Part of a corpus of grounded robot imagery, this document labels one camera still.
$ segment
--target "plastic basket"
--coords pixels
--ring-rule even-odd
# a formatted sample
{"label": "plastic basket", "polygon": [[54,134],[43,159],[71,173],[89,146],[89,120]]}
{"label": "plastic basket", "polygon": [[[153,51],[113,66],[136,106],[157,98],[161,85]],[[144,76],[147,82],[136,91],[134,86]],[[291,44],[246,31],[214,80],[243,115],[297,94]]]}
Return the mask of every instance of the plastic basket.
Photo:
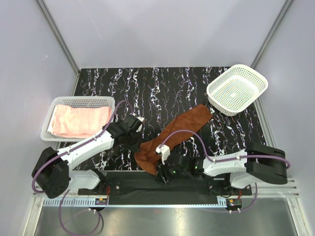
{"label": "plastic basket", "polygon": [[268,81],[246,65],[234,65],[207,86],[209,102],[227,116],[246,109],[266,89]]}
{"label": "plastic basket", "polygon": [[44,141],[55,142],[78,142],[83,139],[77,138],[61,138],[48,132],[48,126],[53,116],[54,108],[58,104],[67,105],[73,108],[99,108],[99,107],[111,107],[112,112],[115,109],[115,99],[112,97],[97,97],[97,96],[76,96],[76,97],[57,97],[55,98],[47,112],[47,116],[43,127],[41,129],[40,137]]}

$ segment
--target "cable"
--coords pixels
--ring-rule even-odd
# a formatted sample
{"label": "cable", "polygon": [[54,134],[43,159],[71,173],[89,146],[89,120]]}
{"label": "cable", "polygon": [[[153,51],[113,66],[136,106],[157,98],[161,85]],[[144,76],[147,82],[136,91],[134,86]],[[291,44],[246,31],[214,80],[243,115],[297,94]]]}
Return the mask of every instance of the cable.
{"label": "cable", "polygon": [[[265,158],[265,159],[274,159],[274,160],[278,160],[278,161],[283,161],[287,164],[286,169],[288,170],[291,167],[291,163],[284,159],[281,158],[279,156],[268,156],[268,155],[246,155],[246,156],[240,156],[240,159],[244,159],[244,158]],[[223,160],[216,160],[216,162],[225,162],[225,161],[233,161],[233,160],[239,160],[237,157],[231,157],[231,158],[227,158],[227,159],[223,159]]]}
{"label": "cable", "polygon": [[[119,106],[120,106],[122,103],[124,103],[124,102],[129,105],[130,110],[131,110],[131,113],[133,113],[133,108],[132,108],[132,106],[131,106],[131,104],[130,104],[129,101],[127,101],[127,100],[122,100],[122,101],[120,101],[120,102],[117,104],[117,106],[115,107],[115,110],[114,110],[112,116],[110,117],[108,123],[105,125],[105,127],[103,128],[103,130],[102,130],[97,136],[95,136],[95,139],[99,138],[99,137],[106,131],[106,129],[108,128],[110,122],[113,120],[113,118],[114,118],[114,116],[115,116],[115,114],[116,114],[116,112],[117,112],[117,109],[118,109]],[[88,143],[90,143],[90,142],[92,142],[92,141],[94,141],[95,139],[92,138],[92,139],[87,140],[86,142],[84,142],[84,143],[82,143],[82,144],[80,144],[80,145],[78,145],[78,146],[76,146],[76,147],[70,149],[70,150],[69,150],[69,153],[72,152],[72,151],[77,150],[78,148],[80,148],[80,147],[82,147],[82,146],[84,146],[84,145],[86,145],[86,144],[88,144]],[[46,162],[44,165],[42,165],[42,166],[38,169],[38,171],[36,172],[36,174],[35,174],[34,177],[33,177],[32,183],[31,183],[31,188],[32,188],[32,190],[33,190],[35,193],[44,193],[44,191],[39,191],[39,190],[37,190],[36,187],[35,187],[36,179],[38,178],[39,174],[40,174],[49,164],[51,164],[52,162],[54,162],[55,160],[57,160],[58,158],[60,158],[60,157],[62,157],[62,156],[64,156],[64,155],[66,155],[66,154],[68,154],[67,151],[65,151],[65,152],[63,152],[63,153],[61,153],[61,154],[55,156],[54,158],[52,158],[51,160],[49,160],[48,162]],[[68,191],[64,194],[64,196],[63,196],[63,198],[62,198],[62,200],[60,201],[60,204],[59,204],[59,222],[60,222],[60,225],[61,225],[62,229],[63,229],[65,232],[67,232],[68,234],[73,235],[73,236],[89,236],[89,235],[92,235],[92,234],[97,230],[97,228],[98,228],[98,226],[99,226],[99,223],[100,223],[100,220],[101,220],[101,214],[100,214],[98,211],[96,211],[97,214],[98,214],[98,222],[97,222],[97,225],[96,225],[96,227],[95,227],[90,233],[88,233],[88,234],[85,234],[85,235],[74,234],[74,233],[70,232],[69,230],[67,230],[66,227],[64,226],[64,223],[62,222],[62,219],[61,219],[61,207],[62,207],[62,204],[63,204],[63,200],[64,200],[64,198],[66,197],[66,195],[68,194],[69,191],[70,191],[70,190],[68,190]]]}
{"label": "cable", "polygon": [[206,146],[205,146],[204,142],[202,141],[201,137],[200,137],[198,134],[196,134],[195,132],[193,132],[193,131],[191,131],[191,130],[188,130],[188,129],[181,129],[181,130],[174,131],[174,132],[171,133],[169,136],[167,136],[167,138],[162,142],[162,144],[159,146],[159,148],[161,148],[161,147],[166,143],[166,141],[167,141],[170,137],[172,137],[174,134],[180,133],[180,132],[189,132],[189,133],[194,134],[194,135],[200,140],[206,158],[207,158],[209,161],[213,162],[213,160],[209,157],[209,155],[208,155],[208,153],[207,153]]}
{"label": "cable", "polygon": [[[203,147],[203,151],[205,152],[206,158],[209,161],[214,162],[214,160],[208,155],[207,150],[206,150],[206,146],[205,146],[204,142],[202,141],[201,137],[198,134],[196,134],[195,132],[191,131],[191,130],[181,129],[181,130],[174,131],[169,136],[167,136],[167,138],[162,142],[162,144],[159,146],[159,148],[161,148],[170,137],[172,137],[174,134],[179,133],[179,132],[189,132],[189,133],[194,134],[200,140],[200,142],[202,144],[202,147]],[[268,156],[268,155],[246,155],[246,156],[240,156],[240,159],[243,159],[243,158],[274,159],[274,160],[279,160],[279,161],[285,162],[287,164],[286,169],[289,169],[291,167],[291,163],[288,160],[286,160],[284,158],[281,158],[281,157],[278,157],[278,156]],[[219,162],[232,161],[232,160],[238,160],[238,158],[237,157],[231,157],[231,158],[227,158],[227,159],[216,160],[216,162],[219,163]]]}
{"label": "cable", "polygon": [[[114,116],[115,116],[115,114],[116,114],[116,112],[117,112],[117,109],[118,109],[119,106],[120,106],[122,103],[124,103],[124,102],[129,105],[130,110],[131,110],[131,113],[133,113],[133,108],[132,108],[130,102],[128,102],[127,100],[122,100],[122,101],[120,101],[120,102],[117,104],[117,106],[115,107],[115,110],[114,110],[112,116],[110,117],[108,123],[107,123],[106,126],[104,127],[104,129],[95,137],[96,139],[97,139],[98,137],[100,137],[100,136],[106,131],[106,129],[108,128],[110,122],[111,122],[112,119],[114,118]],[[84,143],[82,143],[82,144],[80,144],[80,145],[74,147],[73,149],[70,149],[69,152],[75,151],[75,150],[77,150],[78,148],[80,148],[80,147],[82,147],[82,146],[84,146],[84,145],[86,145],[86,144],[88,144],[88,143],[90,143],[90,142],[92,142],[92,141],[94,141],[94,138],[92,138],[92,139],[90,139],[90,140],[87,140],[86,142],[84,142]],[[34,175],[33,180],[32,180],[32,182],[31,182],[31,188],[32,188],[32,190],[33,190],[35,193],[44,193],[44,191],[37,190],[36,187],[35,187],[35,183],[36,183],[36,180],[37,180],[39,174],[40,174],[49,164],[51,164],[52,162],[54,162],[54,161],[57,160],[58,158],[63,157],[64,155],[67,155],[67,154],[68,154],[68,152],[65,151],[65,152],[63,152],[63,153],[61,153],[61,154],[55,156],[54,158],[52,158],[51,160],[47,161],[44,165],[42,165],[42,166],[38,169],[38,171],[37,171],[36,174]]]}
{"label": "cable", "polygon": [[85,235],[78,235],[78,234],[75,234],[75,233],[70,232],[70,231],[67,230],[66,227],[64,226],[64,223],[63,223],[63,221],[62,221],[62,219],[61,219],[61,207],[62,207],[64,198],[66,197],[66,195],[68,194],[69,191],[70,191],[70,190],[66,191],[66,193],[64,194],[63,198],[61,199],[61,201],[60,201],[60,203],[59,203],[59,210],[58,210],[58,213],[59,213],[59,214],[58,214],[58,216],[59,216],[59,222],[60,222],[60,225],[61,225],[62,229],[63,229],[66,233],[68,233],[68,234],[70,234],[70,235],[73,235],[73,236],[89,236],[89,235],[94,234],[94,232],[97,230],[97,228],[98,228],[98,226],[99,226],[100,219],[101,219],[101,214],[100,214],[98,211],[95,211],[95,212],[97,213],[97,215],[98,215],[98,222],[97,222],[95,228],[94,228],[90,233],[88,233],[88,234],[85,234]]}

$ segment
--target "white bracket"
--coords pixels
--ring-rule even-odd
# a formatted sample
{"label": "white bracket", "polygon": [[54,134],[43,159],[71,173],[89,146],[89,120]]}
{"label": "white bracket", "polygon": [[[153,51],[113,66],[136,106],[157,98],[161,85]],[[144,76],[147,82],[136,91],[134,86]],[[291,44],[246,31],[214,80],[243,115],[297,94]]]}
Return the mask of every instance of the white bracket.
{"label": "white bracket", "polygon": [[169,149],[169,146],[167,145],[163,145],[161,148],[159,148],[159,146],[156,148],[156,153],[161,155],[162,163],[163,165],[165,165],[165,161],[167,160],[168,156],[171,154],[171,150]]}

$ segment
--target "brown cloth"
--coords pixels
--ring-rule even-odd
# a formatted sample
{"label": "brown cloth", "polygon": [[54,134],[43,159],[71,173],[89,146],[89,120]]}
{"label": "brown cloth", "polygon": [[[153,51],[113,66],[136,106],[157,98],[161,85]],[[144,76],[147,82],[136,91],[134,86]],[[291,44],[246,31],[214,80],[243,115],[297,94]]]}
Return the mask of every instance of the brown cloth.
{"label": "brown cloth", "polygon": [[[140,152],[134,154],[136,162],[144,171],[156,175],[157,169],[155,165],[156,162],[161,159],[159,155],[156,155],[156,148],[158,145],[162,144],[167,136],[176,130],[188,129],[197,132],[210,119],[211,113],[204,105],[198,105],[177,116],[168,126],[166,126],[157,138],[141,144]],[[170,150],[172,150],[174,146],[187,140],[192,135],[193,134],[189,132],[176,133],[166,141],[165,145],[168,145]]]}

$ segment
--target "gray wall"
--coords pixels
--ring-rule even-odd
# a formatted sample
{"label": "gray wall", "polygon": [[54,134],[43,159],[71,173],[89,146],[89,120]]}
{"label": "gray wall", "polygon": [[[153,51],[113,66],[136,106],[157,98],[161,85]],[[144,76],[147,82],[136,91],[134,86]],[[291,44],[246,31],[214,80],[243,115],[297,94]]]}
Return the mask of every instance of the gray wall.
{"label": "gray wall", "polygon": [[315,1],[296,0],[257,70],[269,81],[263,106],[278,148],[292,163],[315,233]]}
{"label": "gray wall", "polygon": [[44,0],[77,64],[251,65],[284,0]]}
{"label": "gray wall", "polygon": [[34,0],[0,1],[0,235],[17,236],[31,202],[31,172],[54,143],[39,135],[51,101],[75,75]]}

